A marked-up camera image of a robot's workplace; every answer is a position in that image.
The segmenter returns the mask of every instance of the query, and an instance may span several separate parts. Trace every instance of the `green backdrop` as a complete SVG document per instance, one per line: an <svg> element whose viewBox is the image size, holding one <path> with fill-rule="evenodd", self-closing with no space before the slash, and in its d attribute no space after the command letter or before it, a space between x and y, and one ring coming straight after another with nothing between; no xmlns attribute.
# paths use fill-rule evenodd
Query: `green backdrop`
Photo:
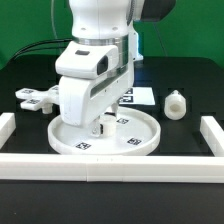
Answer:
<svg viewBox="0 0 224 224"><path fill-rule="evenodd" d="M67 0L55 1L58 36L71 37L72 15ZM0 1L0 68L23 46L53 39L50 3ZM153 25L137 23L135 27L143 55L163 56ZM158 28L169 56L207 57L224 67L224 0L177 0L175 9Z"/></svg>

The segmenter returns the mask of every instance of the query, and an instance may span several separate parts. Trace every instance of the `white plastic part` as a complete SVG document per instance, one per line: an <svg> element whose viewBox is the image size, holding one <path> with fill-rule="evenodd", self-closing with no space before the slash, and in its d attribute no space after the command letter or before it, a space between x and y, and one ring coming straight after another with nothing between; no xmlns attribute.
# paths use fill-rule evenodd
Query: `white plastic part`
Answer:
<svg viewBox="0 0 224 224"><path fill-rule="evenodd" d="M96 138L89 133L88 127L67 125L60 116L48 126L51 147L66 155L148 155L159 144L161 128L150 115L119 107L115 135Z"/></svg>
<svg viewBox="0 0 224 224"><path fill-rule="evenodd" d="M180 120L186 114L186 100L177 90L166 97L164 112L171 120Z"/></svg>
<svg viewBox="0 0 224 224"><path fill-rule="evenodd" d="M0 116L0 149L16 129L14 113L3 113Z"/></svg>
<svg viewBox="0 0 224 224"><path fill-rule="evenodd" d="M134 68L131 55L128 70L108 82L92 95L93 88L102 84L108 74L98 79L78 79L63 76L59 83L59 100L62 120L70 125L85 127L93 122L100 114L115 103L134 82Z"/></svg>
<svg viewBox="0 0 224 224"><path fill-rule="evenodd" d="M100 116L99 122L102 125L102 137L111 137L115 135L117 128L116 117L108 114L103 114Z"/></svg>
<svg viewBox="0 0 224 224"><path fill-rule="evenodd" d="M212 116L201 118L200 132L214 156L224 157L224 131Z"/></svg>
<svg viewBox="0 0 224 224"><path fill-rule="evenodd" d="M0 179L224 183L224 159L0 154Z"/></svg>
<svg viewBox="0 0 224 224"><path fill-rule="evenodd" d="M128 35L126 11L129 0L70 0L73 36L110 39Z"/></svg>
<svg viewBox="0 0 224 224"><path fill-rule="evenodd" d="M56 61L56 71L60 75L74 78L96 79L99 77L98 64L106 60L106 71L118 65L119 53L115 45L87 46L70 42L66 50Z"/></svg>
<svg viewBox="0 0 224 224"><path fill-rule="evenodd" d="M52 113L53 104L59 104L58 86L42 92L24 88L16 92L16 97L26 100L20 104L22 109L37 111L42 108L43 114Z"/></svg>
<svg viewBox="0 0 224 224"><path fill-rule="evenodd" d="M143 56L139 53L139 35L133 27L133 22L129 25L129 51L132 54L133 61L143 60Z"/></svg>

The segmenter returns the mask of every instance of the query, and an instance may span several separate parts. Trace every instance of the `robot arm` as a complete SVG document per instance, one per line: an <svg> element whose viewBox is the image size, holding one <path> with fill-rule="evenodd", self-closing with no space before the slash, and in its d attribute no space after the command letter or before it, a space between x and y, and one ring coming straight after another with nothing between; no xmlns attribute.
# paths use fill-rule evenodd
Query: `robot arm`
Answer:
<svg viewBox="0 0 224 224"><path fill-rule="evenodd" d="M69 0L69 3L74 18L74 41L56 62L56 71L62 75L59 92L48 97L46 104L56 102L65 123L85 127L116 104L133 84L127 18L133 14L134 20L158 21L172 9L175 0ZM32 98L32 94L24 94L24 90L17 92L19 98ZM35 95L38 102L45 102L38 94ZM38 109L29 102L22 105L24 109Z"/></svg>

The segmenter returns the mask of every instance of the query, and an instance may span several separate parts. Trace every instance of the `white circular plate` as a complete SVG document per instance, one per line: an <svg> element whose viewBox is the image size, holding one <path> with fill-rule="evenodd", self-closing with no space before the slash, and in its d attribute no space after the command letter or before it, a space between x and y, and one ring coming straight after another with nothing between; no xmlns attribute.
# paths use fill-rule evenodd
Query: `white circular plate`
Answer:
<svg viewBox="0 0 224 224"><path fill-rule="evenodd" d="M117 130L112 137L93 137L88 128L65 124L61 116L48 126L51 147L65 155L132 155L145 156L159 144L161 128L150 115L119 107Z"/></svg>

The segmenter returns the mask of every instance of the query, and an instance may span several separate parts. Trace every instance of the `black table surface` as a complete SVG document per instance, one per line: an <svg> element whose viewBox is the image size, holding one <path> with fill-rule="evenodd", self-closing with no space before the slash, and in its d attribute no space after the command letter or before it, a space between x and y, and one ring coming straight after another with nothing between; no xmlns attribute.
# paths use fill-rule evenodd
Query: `black table surface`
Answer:
<svg viewBox="0 0 224 224"><path fill-rule="evenodd" d="M57 84L56 56L18 58L0 71L0 113L15 112L16 131L3 153L56 153L47 126L59 114L20 109L15 91L47 90ZM201 116L224 126L224 71L205 58L146 57L135 66L138 87L152 87L155 106L133 106L155 117L161 142L151 155L213 156L199 132ZM187 114L171 121L165 97L173 90L186 98ZM0 223L222 223L223 184L82 183L0 181Z"/></svg>

